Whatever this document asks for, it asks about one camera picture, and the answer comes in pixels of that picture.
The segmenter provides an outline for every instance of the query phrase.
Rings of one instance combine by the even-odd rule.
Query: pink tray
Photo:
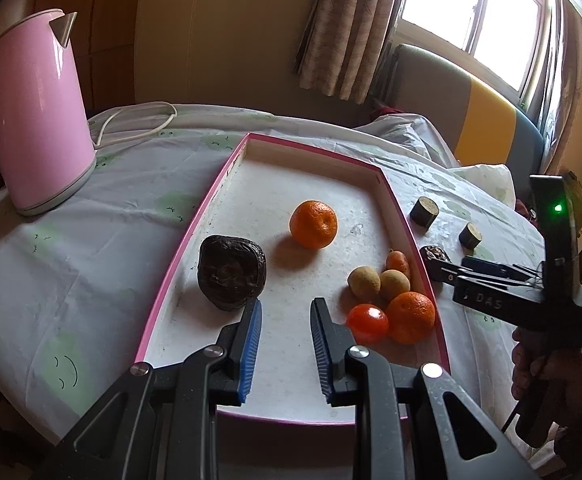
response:
[[[300,247],[288,231],[295,207],[321,200],[338,215],[326,248]],[[248,238],[266,254],[262,333],[251,393],[240,408],[222,411],[278,422],[350,424],[353,408],[332,408],[322,396],[309,327],[314,297],[327,300],[335,322],[358,303],[346,287],[355,267],[383,270],[389,248],[411,265],[411,289],[435,297],[413,234],[381,168],[291,140],[248,134],[237,145],[184,233],[162,281],[136,354],[154,367],[180,362],[215,342],[240,312],[215,308],[197,285],[202,240],[211,234]],[[373,346],[389,361],[436,362],[449,369],[439,319],[413,346],[390,339]]]

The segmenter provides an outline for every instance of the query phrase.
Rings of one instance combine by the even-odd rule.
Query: red cherry tomato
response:
[[[351,329],[356,343],[370,345],[386,337],[389,318],[375,305],[362,303],[354,306],[348,313],[346,326]]]

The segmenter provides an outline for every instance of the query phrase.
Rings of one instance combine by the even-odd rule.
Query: human hand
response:
[[[518,344],[511,352],[513,368],[513,386],[511,394],[515,400],[520,400],[526,393],[535,376],[542,380],[561,380],[565,383],[564,401],[559,409],[555,422],[568,426],[582,417],[582,349],[561,349],[551,353],[542,368],[545,358],[535,360],[520,343],[520,331],[516,328],[513,340]]]

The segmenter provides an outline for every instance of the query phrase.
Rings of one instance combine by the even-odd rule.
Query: dried fruit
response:
[[[220,310],[233,311],[258,297],[266,282],[262,248],[246,238],[212,235],[200,245],[197,283]]]
[[[391,252],[386,257],[386,268],[398,270],[410,281],[410,267],[404,253],[391,249]]]
[[[380,274],[380,295],[391,301],[396,296],[410,291],[410,281],[403,272],[395,269],[385,270]]]
[[[380,291],[380,277],[372,267],[357,267],[346,280],[358,300],[371,301]]]

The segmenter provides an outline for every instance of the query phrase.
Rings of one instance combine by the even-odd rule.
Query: dark brown dried fruit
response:
[[[246,238],[212,235],[200,245],[197,283],[220,310],[233,311],[264,290],[266,258],[262,248]]]
[[[451,263],[451,259],[442,247],[436,245],[425,245],[420,249],[420,254],[424,263],[429,260],[442,260],[447,263]]]

